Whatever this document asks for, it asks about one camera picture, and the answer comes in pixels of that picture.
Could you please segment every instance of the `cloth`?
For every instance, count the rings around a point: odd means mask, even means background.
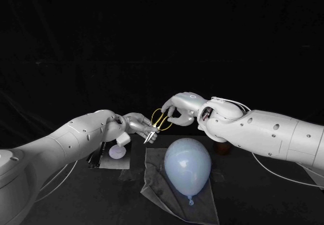
[[[188,205],[187,197],[172,186],[165,170],[164,155],[167,148],[145,150],[145,174],[141,194],[171,215],[182,221],[204,225],[218,225],[210,180],[197,195],[192,196],[194,205]]]

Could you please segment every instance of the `scissors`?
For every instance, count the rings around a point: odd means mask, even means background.
[[[154,116],[154,114],[155,114],[155,112],[156,112],[158,110],[159,110],[159,109],[156,109],[156,110],[154,111],[152,115],[151,115],[151,124],[152,124],[152,116]],[[152,124],[152,127],[154,127],[154,128],[158,128],[158,130],[159,130],[159,128],[161,128],[161,125],[162,125],[164,120],[167,119],[167,117],[168,117],[168,116],[165,116],[164,119],[162,119],[162,114],[161,114],[161,116],[159,116],[156,122]],[[155,131],[151,131],[149,134],[148,134],[148,136],[146,136],[146,139],[145,139],[145,141],[143,141],[143,144],[148,142],[148,140],[151,139],[151,137],[152,137],[154,134],[155,134]]]

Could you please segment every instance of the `inflated balloon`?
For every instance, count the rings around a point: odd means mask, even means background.
[[[207,182],[211,160],[203,144],[191,139],[181,138],[168,146],[164,157],[167,177],[178,192],[190,199]]]

